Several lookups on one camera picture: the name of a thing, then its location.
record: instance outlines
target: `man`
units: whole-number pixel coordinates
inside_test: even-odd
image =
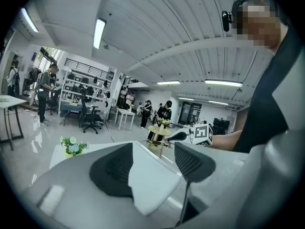
[[[155,110],[155,111],[154,111],[154,117],[153,117],[153,120],[152,120],[152,123],[153,123],[153,124],[157,121],[157,113],[159,112],[159,109],[162,108],[162,105],[163,105],[163,104],[160,103],[160,104],[159,104],[158,110]]]
[[[126,87],[123,88],[120,92],[119,103],[118,106],[123,109],[125,103],[125,95],[126,95]]]
[[[130,95],[126,96],[126,109],[128,109],[130,107],[130,105],[132,104],[134,98],[133,98],[133,93],[131,93]]]
[[[161,126],[161,123],[160,123],[161,119],[164,119],[164,120],[170,120],[171,119],[171,117],[172,117],[172,110],[170,109],[171,106],[172,106],[172,102],[167,101],[164,107],[161,106],[161,108],[159,108],[158,113],[157,113],[157,121],[159,122],[158,126]],[[147,140],[151,140],[152,137],[153,137],[153,132],[150,132],[148,137],[147,137]],[[157,140],[161,141],[162,138],[163,138],[163,136],[159,135]]]
[[[49,91],[53,91],[54,88],[50,86],[51,73],[55,74],[58,67],[55,63],[51,64],[47,71],[45,71],[40,80],[38,89],[38,100],[39,100],[39,119],[40,125],[47,126],[49,120],[44,117],[44,112],[46,110],[47,97],[49,96]]]
[[[19,62],[13,61],[12,69],[10,70],[9,76],[6,77],[6,80],[8,82],[8,95],[15,97],[18,94],[15,94],[19,92],[19,73],[18,73],[18,64]]]
[[[284,25],[260,0],[236,0],[232,17],[237,36],[274,55],[256,87],[243,130],[213,137],[214,148],[249,153],[288,128],[304,128],[304,47],[293,26]]]

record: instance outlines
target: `small round table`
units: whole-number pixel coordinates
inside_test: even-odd
[[[150,130],[151,132],[153,132],[153,140],[156,141],[158,135],[162,135],[162,136],[167,136],[167,135],[171,135],[171,131],[169,129],[163,129],[162,131],[160,131],[160,127],[154,127],[154,126],[150,126],[148,127],[148,130]],[[160,157],[162,156],[162,151],[163,151],[163,146],[162,145],[156,145],[156,144],[149,144],[148,148],[152,149],[152,150],[161,150],[160,153]]]

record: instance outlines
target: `white table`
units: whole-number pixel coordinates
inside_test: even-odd
[[[131,121],[130,127],[129,127],[129,130],[132,130],[132,124],[133,124],[133,119],[134,119],[135,113],[133,113],[133,112],[131,112],[129,110],[126,110],[126,109],[119,109],[119,108],[117,108],[116,114],[115,114],[115,121],[114,121],[115,124],[118,122],[119,112],[121,113],[120,124],[119,124],[119,131],[121,130],[121,125],[122,125],[122,120],[123,120],[123,116],[124,115],[125,115],[124,125],[126,124],[127,116],[128,115],[132,115],[132,121]]]
[[[138,141],[89,145],[89,149],[84,153],[124,143],[133,145],[133,166],[129,172],[128,185],[132,188],[134,205],[143,215],[149,215],[171,195],[182,175]],[[64,147],[57,145],[52,155],[50,169],[66,158]]]
[[[8,101],[0,102],[0,108],[2,108],[3,111],[4,111],[4,123],[5,123],[6,134],[7,134],[8,138],[4,139],[4,140],[1,140],[1,138],[0,138],[0,144],[9,142],[11,150],[14,150],[11,141],[15,140],[15,139],[23,138],[23,133],[22,133],[22,130],[21,130],[21,126],[20,126],[20,122],[19,122],[19,117],[18,117],[17,105],[23,104],[26,101],[23,100],[23,99],[12,97],[12,96],[7,96],[7,95],[3,95],[3,96],[7,97],[9,99]],[[8,131],[8,127],[7,127],[7,123],[6,123],[6,114],[5,114],[5,112],[6,112],[6,108],[13,107],[13,106],[15,107],[15,114],[16,114],[16,119],[17,119],[17,124],[18,124],[19,131],[20,131],[20,135],[13,136],[13,133],[11,131],[11,126],[10,126],[10,114],[9,114],[9,111],[7,110],[7,112],[8,112],[7,117],[8,117],[9,126],[10,126],[10,135],[11,135],[11,137],[10,137],[9,131]]]

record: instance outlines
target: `sneaker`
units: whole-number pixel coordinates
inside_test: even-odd
[[[48,124],[47,124],[45,121],[40,122],[40,125],[42,125],[42,126],[48,126]]]

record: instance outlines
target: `gray shirt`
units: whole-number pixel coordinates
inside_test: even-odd
[[[43,89],[43,91],[39,91],[39,97],[46,98],[49,95],[49,89],[43,87],[42,85],[47,84],[50,85],[50,73],[48,71],[45,71],[42,76],[41,76],[41,81],[40,81],[40,89]]]

